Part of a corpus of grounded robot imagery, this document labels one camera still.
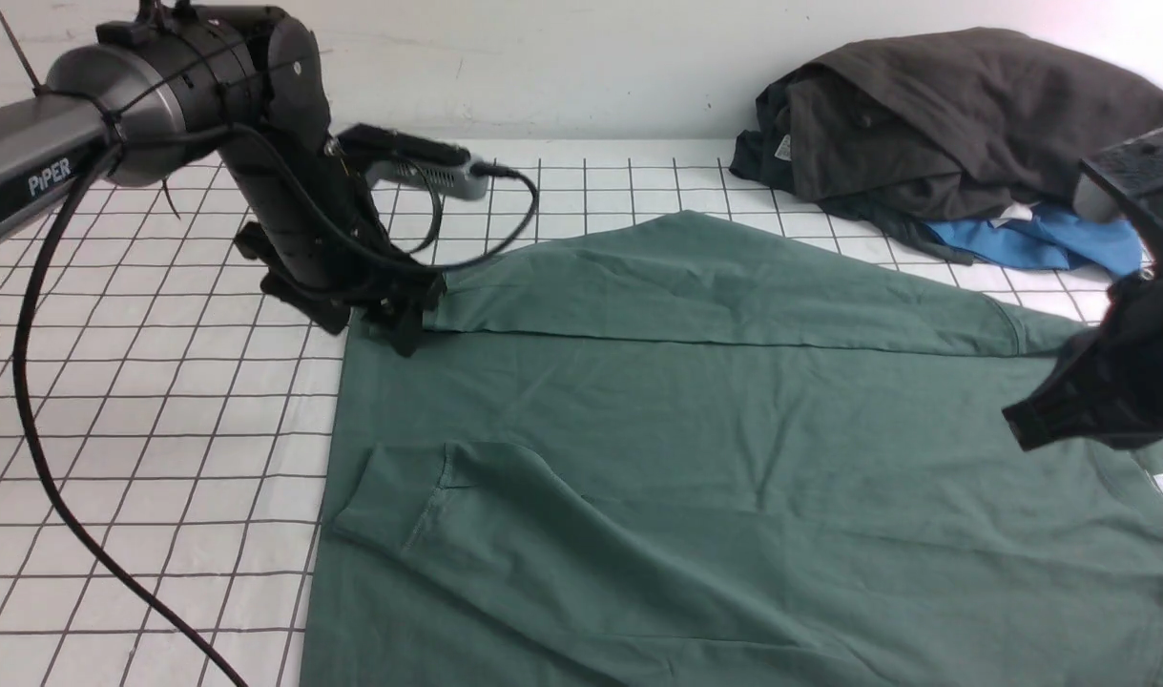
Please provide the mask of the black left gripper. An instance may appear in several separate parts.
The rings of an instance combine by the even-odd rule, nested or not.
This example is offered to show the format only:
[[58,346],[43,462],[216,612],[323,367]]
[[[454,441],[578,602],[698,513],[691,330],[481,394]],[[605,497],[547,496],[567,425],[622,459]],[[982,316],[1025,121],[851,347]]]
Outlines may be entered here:
[[359,313],[394,352],[414,355],[445,279],[388,238],[366,178],[281,134],[235,134],[223,160],[254,213],[234,246],[267,266],[261,289],[331,335]]

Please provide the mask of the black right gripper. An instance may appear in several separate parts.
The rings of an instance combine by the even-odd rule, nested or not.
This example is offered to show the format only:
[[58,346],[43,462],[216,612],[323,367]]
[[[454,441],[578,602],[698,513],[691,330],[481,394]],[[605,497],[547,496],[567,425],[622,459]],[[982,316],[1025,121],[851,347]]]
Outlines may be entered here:
[[1025,451],[1058,441],[1148,448],[1163,441],[1163,275],[1130,274],[1108,289],[1099,325],[1066,339],[1056,365],[1003,416]]

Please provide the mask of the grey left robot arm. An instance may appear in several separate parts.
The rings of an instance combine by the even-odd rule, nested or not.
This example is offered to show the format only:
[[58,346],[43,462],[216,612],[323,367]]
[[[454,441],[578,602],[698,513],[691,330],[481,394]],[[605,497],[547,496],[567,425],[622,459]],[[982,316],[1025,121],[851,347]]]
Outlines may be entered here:
[[74,183],[145,187],[217,153],[254,213],[233,243],[266,266],[261,291],[334,335],[359,310],[414,353],[445,280],[394,246],[371,184],[456,152],[364,123],[331,134],[317,40],[276,6],[142,1],[95,31],[0,106],[0,243]]

